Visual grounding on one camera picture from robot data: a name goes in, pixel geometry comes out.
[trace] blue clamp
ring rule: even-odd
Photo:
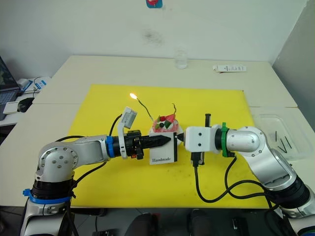
[[[32,196],[32,193],[29,188],[23,190],[23,195],[25,197],[29,197],[30,201],[37,204],[58,204],[58,203],[65,203],[71,200],[71,197],[65,198],[57,198],[57,199],[38,199]]]
[[[113,139],[112,136],[107,136],[107,137],[106,137],[105,143],[107,144],[108,152],[109,152],[109,157],[111,157],[111,158],[115,157],[115,155],[114,155],[113,142],[114,142],[114,139]]]

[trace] floor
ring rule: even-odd
[[[124,236],[132,220],[140,213],[151,212],[159,214],[159,236],[189,236],[186,231],[187,214],[191,211],[188,208],[149,208],[149,209],[109,209],[104,217],[98,217],[98,230],[119,229],[118,236]],[[238,236],[233,229],[232,218],[245,217],[248,223],[251,236],[271,235],[263,220],[262,210],[242,209],[204,209],[211,217],[213,224],[218,230],[216,236]],[[0,220],[5,225],[4,232],[0,236],[17,236],[20,226],[22,207],[0,208]],[[92,236],[95,231],[95,216],[76,214],[75,225],[81,236]]]

